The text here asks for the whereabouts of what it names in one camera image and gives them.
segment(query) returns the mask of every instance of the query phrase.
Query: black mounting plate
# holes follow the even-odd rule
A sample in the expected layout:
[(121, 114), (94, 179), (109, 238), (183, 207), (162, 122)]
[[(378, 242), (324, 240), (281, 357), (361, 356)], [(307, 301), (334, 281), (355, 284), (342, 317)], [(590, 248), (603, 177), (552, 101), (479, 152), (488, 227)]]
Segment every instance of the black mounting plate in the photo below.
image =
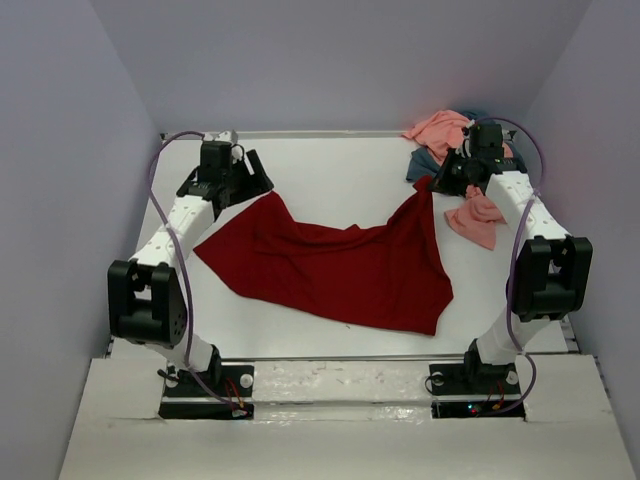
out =
[[(502, 408), (513, 405), (513, 401), (506, 401)], [(433, 402), (431, 404), (431, 416), (438, 418), (507, 418), (518, 417), (526, 418), (524, 406), (518, 405), (513, 410), (501, 412), (493, 410), (493, 406), (497, 405), (497, 401), (489, 402)]]
[(165, 420), (252, 420), (254, 406), (244, 404), (246, 415), (234, 416), (229, 405), (224, 403), (163, 403), (158, 415)]
[[(227, 396), (225, 389), (225, 380), (231, 380), (238, 393), (243, 398), (251, 398), (253, 395), (253, 385), (248, 388), (244, 388), (240, 385), (240, 377), (244, 374), (249, 374), (253, 377), (254, 374), (253, 365), (222, 365), (222, 375), (220, 382), (217, 385), (212, 385), (211, 380), (202, 375), (200, 378), (209, 387), (213, 393), (220, 395), (221, 397)], [(201, 398), (208, 397), (209, 394), (205, 392), (202, 387), (195, 381), (195, 379), (188, 372), (180, 372), (180, 381), (175, 387), (169, 387), (165, 381), (164, 396), (167, 398)]]
[(469, 383), (465, 380), (467, 377), (463, 363), (432, 363), (429, 365), (429, 375), (432, 379), (429, 388), (436, 397), (488, 395), (492, 389), (494, 393), (498, 393), (498, 381), (500, 381), (505, 395), (520, 394), (520, 385), (507, 383), (506, 378), (478, 377), (473, 384)]

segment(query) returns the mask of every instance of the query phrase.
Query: white table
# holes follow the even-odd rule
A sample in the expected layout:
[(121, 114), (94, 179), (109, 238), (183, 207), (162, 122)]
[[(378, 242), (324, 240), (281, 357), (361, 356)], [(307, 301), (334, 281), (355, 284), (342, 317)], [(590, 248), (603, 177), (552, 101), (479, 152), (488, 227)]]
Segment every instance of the white table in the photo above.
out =
[(96, 359), (60, 478), (635, 478), (593, 359), (536, 363), (527, 422), (432, 419), (426, 361), (255, 362), (255, 419), (230, 422), (158, 418), (160, 357)]
[[(414, 146), (399, 138), (246, 140), (256, 148), (293, 217), (333, 227), (382, 224), (413, 189), (404, 182)], [(197, 141), (170, 146), (155, 189), (169, 207), (198, 162)], [(93, 361), (61, 473), (95, 479), (602, 479), (634, 478), (591, 357), (562, 354), (557, 323), (541, 332), (538, 382), (518, 418), (433, 419), (424, 388), (429, 360), (284, 361), (285, 357), (461, 354), (504, 304), (513, 235), (499, 225), (494, 252), (456, 235), (436, 196), (436, 231), (455, 299), (435, 337), (347, 326), (232, 293), (195, 255), (196, 330), (226, 358), (255, 361), (249, 422), (157, 417), (166, 365), (117, 340)], [(204, 238), (247, 205), (224, 212)], [(159, 225), (147, 209), (141, 243)], [(516, 360), (523, 385), (531, 370)]]
[[(361, 227), (384, 224), (414, 193), (405, 175), (416, 145), (402, 138), (240, 138), (240, 143), (247, 150), (257, 150), (275, 190), (301, 222), (338, 228), (354, 223)], [(179, 140), (163, 153), (154, 190), (164, 208), (170, 208), (177, 188), (198, 164), (200, 145), (197, 140)], [(217, 345), (225, 358), (462, 354), (504, 306), (513, 242), (506, 225), (497, 226), (494, 251), (457, 235), (447, 225), (444, 211), (462, 201), (438, 194), (434, 198), (438, 246), (454, 292), (434, 337), (347, 325), (240, 297), (193, 254), (187, 265), (194, 288), (196, 332)], [(201, 240), (250, 203), (224, 211)], [(159, 225), (149, 204), (138, 246)], [(554, 322), (540, 332), (528, 350), (566, 352), (560, 325)], [(124, 340), (113, 345), (114, 358), (149, 355), (155, 354)]]

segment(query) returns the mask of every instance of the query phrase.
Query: screw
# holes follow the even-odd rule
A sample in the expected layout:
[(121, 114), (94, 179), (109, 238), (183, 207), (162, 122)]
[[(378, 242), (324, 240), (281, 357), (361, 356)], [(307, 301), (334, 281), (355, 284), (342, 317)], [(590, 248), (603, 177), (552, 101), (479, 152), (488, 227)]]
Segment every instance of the screw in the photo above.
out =
[(518, 384), (518, 374), (516, 372), (514, 372), (513, 370), (511, 370), (507, 374), (507, 383), (509, 385), (517, 385)]
[(248, 373), (243, 374), (240, 377), (240, 386), (242, 388), (249, 388), (251, 385), (253, 385), (253, 377)]

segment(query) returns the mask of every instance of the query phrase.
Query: wire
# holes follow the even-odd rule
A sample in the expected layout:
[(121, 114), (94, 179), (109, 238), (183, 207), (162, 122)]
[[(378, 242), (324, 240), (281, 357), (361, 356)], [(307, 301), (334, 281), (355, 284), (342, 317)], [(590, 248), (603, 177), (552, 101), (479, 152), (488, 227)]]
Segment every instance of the wire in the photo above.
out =
[(498, 389), (500, 390), (500, 401), (497, 405), (493, 406), (494, 410), (500, 410), (504, 405), (504, 388), (502, 388), (502, 383), (498, 380)]
[(238, 388), (236, 387), (236, 384), (233, 383), (233, 380), (231, 380), (228, 377), (226, 380), (227, 380), (227, 383), (231, 386), (233, 393), (236, 394), (236, 398), (238, 399), (238, 404), (240, 405), (240, 408), (244, 408), (244, 401), (242, 400), (242, 397), (240, 397), (240, 394), (238, 393)]
[(487, 402), (489, 402), (489, 401), (491, 400), (491, 397), (492, 397), (492, 396), (493, 396), (493, 387), (491, 387), (491, 388), (489, 389), (489, 396), (486, 398), (486, 400), (485, 400), (484, 402), (482, 402), (482, 403), (480, 404), (480, 406), (482, 407), (482, 406), (484, 406)]
[[(229, 400), (233, 400), (233, 397), (231, 396), (231, 390), (229, 390), (229, 385), (227, 385), (227, 383), (225, 382), (224, 384), (224, 391), (227, 392), (227, 398)], [(236, 407), (235, 405), (232, 403), (231, 404), (231, 413), (236, 411)]]
[(178, 383), (180, 381), (180, 379), (178, 377), (172, 377), (171, 375), (169, 375), (167, 372), (165, 372), (164, 370), (162, 370), (161, 368), (158, 369), (158, 371), (156, 372), (159, 376), (161, 376), (162, 378), (164, 378), (166, 381), (168, 382), (175, 382)]
[(200, 378), (200, 375), (198, 374), (198, 372), (196, 372), (191, 367), (191, 360), (190, 360), (191, 347), (193, 345), (193, 294), (191, 290), (191, 282), (189, 281), (189, 274), (187, 272), (186, 259), (185, 259), (184, 253), (182, 252), (182, 248), (180, 247), (180, 241), (178, 240), (178, 236), (169, 225), (169, 219), (167, 218), (167, 215), (164, 213), (164, 210), (162, 210), (162, 207), (160, 206), (160, 202), (158, 202), (158, 199), (153, 193), (153, 188), (152, 188), (153, 174), (155, 172), (155, 168), (158, 163), (158, 160), (160, 159), (160, 154), (163, 152), (165, 148), (167, 148), (167, 146), (171, 142), (185, 136), (197, 136), (197, 137), (200, 137), (201, 140), (204, 140), (204, 133), (196, 132), (193, 130), (186, 130), (184, 132), (176, 133), (175, 135), (172, 135), (171, 137), (167, 138), (165, 142), (154, 153), (154, 155), (151, 157), (151, 161), (149, 162), (149, 168), (147, 171), (147, 189), (149, 192), (149, 199), (151, 199), (151, 203), (153, 203), (153, 206), (158, 212), (158, 216), (162, 220), (162, 225), (164, 225), (167, 233), (169, 234), (169, 237), (171, 237), (171, 242), (173, 243), (173, 246), (176, 252), (176, 258), (178, 260), (178, 265), (180, 266), (180, 272), (182, 272), (182, 278), (184, 280), (184, 290), (187, 297), (187, 348), (184, 354), (184, 364), (187, 367), (187, 370), (189, 371), (189, 373), (191, 373), (191, 375), (193, 376), (194, 380), (198, 383), (198, 385), (200, 385), (200, 387), (209, 396), (211, 396), (212, 398), (215, 398), (219, 402), (226, 403), (227, 405), (231, 405), (235, 408), (235, 403), (233, 403), (232, 400), (226, 399), (224, 397), (221, 397), (220, 395), (217, 395), (213, 390), (211, 390), (207, 386), (206, 383), (204, 383), (202, 378)]
[(508, 118), (503, 118), (503, 117), (484, 117), (479, 119), (476, 123), (480, 123), (484, 120), (497, 120), (497, 121), (508, 122), (514, 125), (515, 127), (517, 127), (518, 129), (522, 130), (525, 133), (525, 135), (529, 137), (529, 140), (531, 140), (531, 143), (533, 143), (533, 146), (536, 148), (538, 152), (538, 157), (540, 157), (540, 179), (538, 181), (538, 184), (533, 190), (533, 194), (531, 195), (531, 198), (529, 199), (526, 206), (524, 207), (524, 211), (522, 212), (522, 217), (520, 217), (520, 222), (518, 223), (516, 237), (513, 242), (513, 249), (511, 250), (511, 264), (509, 266), (509, 281), (507, 282), (507, 309), (506, 309), (507, 331), (509, 333), (509, 338), (511, 338), (511, 342), (513, 343), (513, 346), (516, 348), (518, 353), (522, 354), (527, 359), (527, 361), (531, 365), (531, 382), (529, 382), (529, 386), (517, 401), (515, 401), (514, 403), (512, 403), (506, 408), (501, 408), (500, 410), (496, 410), (488, 414), (488, 415), (499, 415), (502, 413), (510, 412), (511, 410), (514, 410), (518, 408), (520, 405), (522, 405), (526, 400), (526, 398), (531, 393), (531, 391), (533, 390), (536, 380), (538, 379), (538, 368), (536, 367), (536, 363), (533, 361), (533, 358), (531, 357), (531, 355), (529, 355), (524, 351), (524, 349), (522, 348), (522, 345), (520, 345), (520, 342), (518, 341), (517, 337), (513, 332), (513, 320), (511, 318), (511, 309), (513, 307), (513, 284), (515, 280), (514, 277), (515, 277), (515, 271), (516, 271), (516, 262), (518, 260), (518, 252), (520, 250), (520, 241), (522, 240), (522, 235), (524, 234), (524, 227), (527, 223), (527, 219), (529, 218), (529, 213), (531, 212), (531, 208), (533, 207), (533, 204), (535, 203), (536, 198), (540, 196), (540, 187), (544, 183), (545, 174), (546, 174), (546, 159), (535, 137), (529, 132), (529, 130), (527, 130), (525, 127), (520, 125), (518, 122), (509, 120)]

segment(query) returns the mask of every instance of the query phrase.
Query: blue cloth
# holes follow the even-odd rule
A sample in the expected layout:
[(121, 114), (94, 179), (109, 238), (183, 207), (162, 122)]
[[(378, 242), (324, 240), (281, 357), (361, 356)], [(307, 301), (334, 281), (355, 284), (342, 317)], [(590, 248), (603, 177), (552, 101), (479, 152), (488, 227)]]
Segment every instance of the blue cloth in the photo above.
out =
[(488, 117), (489, 114), (484, 110), (456, 110), (463, 117), (467, 117), (469, 120), (477, 120), (479, 118)]
[(407, 170), (407, 182), (417, 182), (425, 175), (435, 177), (440, 170), (440, 165), (433, 159), (426, 147), (411, 153), (411, 161)]

